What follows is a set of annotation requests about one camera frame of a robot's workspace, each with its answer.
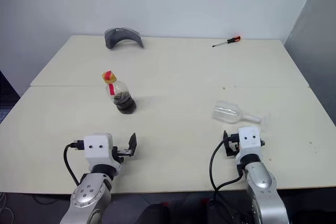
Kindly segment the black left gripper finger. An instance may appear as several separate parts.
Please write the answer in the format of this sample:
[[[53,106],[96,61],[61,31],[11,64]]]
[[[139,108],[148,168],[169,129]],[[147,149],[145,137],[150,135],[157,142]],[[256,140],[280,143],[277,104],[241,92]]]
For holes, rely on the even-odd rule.
[[[137,146],[137,141],[136,141],[137,137],[136,137],[136,134],[133,133],[130,137],[130,140],[129,140],[129,156],[133,156],[134,155],[134,152],[136,150],[136,146]]]

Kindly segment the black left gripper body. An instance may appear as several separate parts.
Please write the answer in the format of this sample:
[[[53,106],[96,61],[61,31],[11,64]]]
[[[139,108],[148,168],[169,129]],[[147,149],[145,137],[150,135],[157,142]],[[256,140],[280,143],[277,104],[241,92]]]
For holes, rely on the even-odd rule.
[[[125,156],[129,156],[129,157],[131,156],[131,149],[118,150],[117,146],[114,146],[112,148],[112,157],[116,162],[123,163]]]

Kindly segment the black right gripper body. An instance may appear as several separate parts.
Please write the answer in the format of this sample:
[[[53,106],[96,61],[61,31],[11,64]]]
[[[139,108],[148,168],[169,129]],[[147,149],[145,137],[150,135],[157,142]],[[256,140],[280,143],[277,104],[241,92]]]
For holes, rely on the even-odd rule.
[[[227,156],[236,156],[239,152],[239,135],[231,134],[227,138]]]

